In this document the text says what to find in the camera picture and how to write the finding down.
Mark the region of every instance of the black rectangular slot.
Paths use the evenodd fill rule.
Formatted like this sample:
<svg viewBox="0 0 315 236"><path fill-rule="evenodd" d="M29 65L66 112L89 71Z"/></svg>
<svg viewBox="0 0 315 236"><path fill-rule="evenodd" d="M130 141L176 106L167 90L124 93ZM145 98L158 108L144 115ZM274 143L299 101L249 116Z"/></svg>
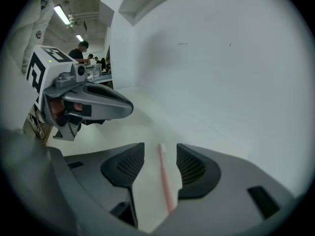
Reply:
<svg viewBox="0 0 315 236"><path fill-rule="evenodd" d="M105 97L121 100L121 98L119 98L117 95L112 93L110 90L106 90L106 89L101 88L101 87L88 86L87 91L89 93L94 94L94 95L100 95L100 96L105 96Z"/></svg>
<svg viewBox="0 0 315 236"><path fill-rule="evenodd" d="M80 166L82 166L83 165L83 163L81 163L81 162L73 162L73 163L68 163L68 167L72 170L72 169L74 169L74 168L77 168L77 167L80 167Z"/></svg>
<svg viewBox="0 0 315 236"><path fill-rule="evenodd" d="M118 205L116 205L110 213L114 215L115 217L125 221L126 223L136 226L135 221L132 216L132 211L130 207L130 203L127 202L121 202Z"/></svg>
<svg viewBox="0 0 315 236"><path fill-rule="evenodd" d="M247 189L247 191L257 205L264 219L271 217L280 209L262 186L255 186Z"/></svg>

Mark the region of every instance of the ceiling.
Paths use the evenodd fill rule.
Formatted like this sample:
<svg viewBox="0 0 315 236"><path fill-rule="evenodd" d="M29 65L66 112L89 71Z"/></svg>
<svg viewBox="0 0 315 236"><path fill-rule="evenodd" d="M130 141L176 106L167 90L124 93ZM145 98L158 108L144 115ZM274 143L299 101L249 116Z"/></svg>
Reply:
<svg viewBox="0 0 315 236"><path fill-rule="evenodd" d="M98 20L100 0L53 0L53 2L62 7L68 18L72 15L74 22L73 27L66 26L54 12L45 33L46 43L77 42L76 35L78 34L89 43L104 42L107 26Z"/></svg>

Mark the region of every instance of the white jacket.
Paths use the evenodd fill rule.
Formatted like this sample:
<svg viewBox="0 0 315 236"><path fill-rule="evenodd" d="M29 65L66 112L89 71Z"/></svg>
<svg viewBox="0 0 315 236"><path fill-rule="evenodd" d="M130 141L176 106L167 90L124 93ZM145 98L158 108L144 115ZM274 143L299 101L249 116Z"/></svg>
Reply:
<svg viewBox="0 0 315 236"><path fill-rule="evenodd" d="M22 129L37 99L38 95L24 73L34 46L43 42L53 8L52 0L29 0L3 43L0 54L0 122L10 130Z"/></svg>

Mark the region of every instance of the table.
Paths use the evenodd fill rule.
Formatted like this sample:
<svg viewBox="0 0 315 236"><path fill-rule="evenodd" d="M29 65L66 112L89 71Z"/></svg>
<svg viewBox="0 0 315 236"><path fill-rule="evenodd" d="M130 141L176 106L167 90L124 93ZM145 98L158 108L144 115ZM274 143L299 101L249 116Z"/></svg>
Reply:
<svg viewBox="0 0 315 236"><path fill-rule="evenodd" d="M103 82L108 82L112 81L112 74L103 74L101 76L95 77L93 80L90 80L90 82L94 83L103 83Z"/></svg>

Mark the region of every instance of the black mesh pad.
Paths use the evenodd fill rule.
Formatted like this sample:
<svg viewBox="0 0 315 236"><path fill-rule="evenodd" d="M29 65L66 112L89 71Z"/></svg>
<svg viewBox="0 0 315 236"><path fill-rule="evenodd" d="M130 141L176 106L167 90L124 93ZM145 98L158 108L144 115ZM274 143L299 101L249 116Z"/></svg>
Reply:
<svg viewBox="0 0 315 236"><path fill-rule="evenodd" d="M144 164L144 143L106 160L101 165L103 175L114 185L130 188Z"/></svg>
<svg viewBox="0 0 315 236"><path fill-rule="evenodd" d="M207 195L221 177L221 170L215 161L183 144L177 144L176 164L183 182L178 199L201 198Z"/></svg>

